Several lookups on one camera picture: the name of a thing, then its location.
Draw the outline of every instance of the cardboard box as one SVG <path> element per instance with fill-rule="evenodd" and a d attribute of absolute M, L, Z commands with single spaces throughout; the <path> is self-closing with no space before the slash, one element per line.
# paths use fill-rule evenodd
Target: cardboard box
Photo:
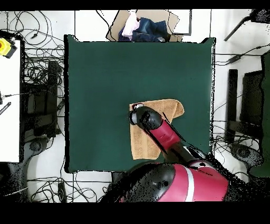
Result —
<path fill-rule="evenodd" d="M 165 20 L 166 25 L 167 25 L 167 32 L 171 34 L 171 31 L 174 30 L 177 22 L 179 21 L 179 18 L 176 15 L 172 13 L 169 14 L 169 13 L 170 12 L 166 10 L 137 10 L 136 15 L 137 15 L 137 18 L 141 18 L 141 17 L 148 18 L 155 23 Z M 127 10 L 119 10 L 117 12 L 117 15 L 115 16 L 114 21 L 111 25 L 111 34 L 110 34 L 110 31 L 108 31 L 106 35 L 106 38 L 108 40 L 114 41 L 114 39 L 116 39 L 118 41 L 118 34 L 120 30 L 125 26 L 129 15 L 130 14 Z M 181 41 L 182 35 L 178 35 L 178 36 L 179 36 L 178 41 Z M 170 41 L 176 42 L 177 37 L 172 35 Z"/>

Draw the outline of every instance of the brown towel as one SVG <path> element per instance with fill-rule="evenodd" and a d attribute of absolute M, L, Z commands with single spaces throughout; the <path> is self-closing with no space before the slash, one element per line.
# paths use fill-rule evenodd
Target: brown towel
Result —
<path fill-rule="evenodd" d="M 163 113 L 172 122 L 173 118 L 179 117 L 184 113 L 182 104 L 175 99 L 162 99 L 141 102 L 147 107 L 151 107 L 163 116 Z M 155 142 L 137 125 L 130 125 L 131 153 L 134 160 L 149 159 L 155 160 L 160 154 L 159 147 Z"/>

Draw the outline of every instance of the green tabletop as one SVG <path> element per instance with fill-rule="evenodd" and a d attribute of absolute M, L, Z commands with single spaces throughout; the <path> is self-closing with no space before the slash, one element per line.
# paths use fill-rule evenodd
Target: green tabletop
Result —
<path fill-rule="evenodd" d="M 187 142 L 209 152 L 214 39 L 133 43 L 65 38 L 70 172 L 125 171 L 144 161 L 132 159 L 128 120 L 129 104 L 140 101 L 179 100 L 185 113 L 172 124 Z"/>

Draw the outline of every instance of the white table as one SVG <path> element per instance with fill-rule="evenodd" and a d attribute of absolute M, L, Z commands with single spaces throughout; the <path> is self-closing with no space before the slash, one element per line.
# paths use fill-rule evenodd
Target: white table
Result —
<path fill-rule="evenodd" d="M 2 95 L 20 93 L 20 41 L 10 59 L 0 56 L 0 91 Z M 11 105 L 0 115 L 0 162 L 19 162 L 20 96 L 3 99 L 0 110 Z"/>

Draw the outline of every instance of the yellow object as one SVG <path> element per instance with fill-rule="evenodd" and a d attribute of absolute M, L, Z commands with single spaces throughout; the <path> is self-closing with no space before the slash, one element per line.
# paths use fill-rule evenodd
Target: yellow object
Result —
<path fill-rule="evenodd" d="M 6 56 L 11 50 L 11 44 L 7 42 L 4 38 L 0 38 L 0 55 Z"/>

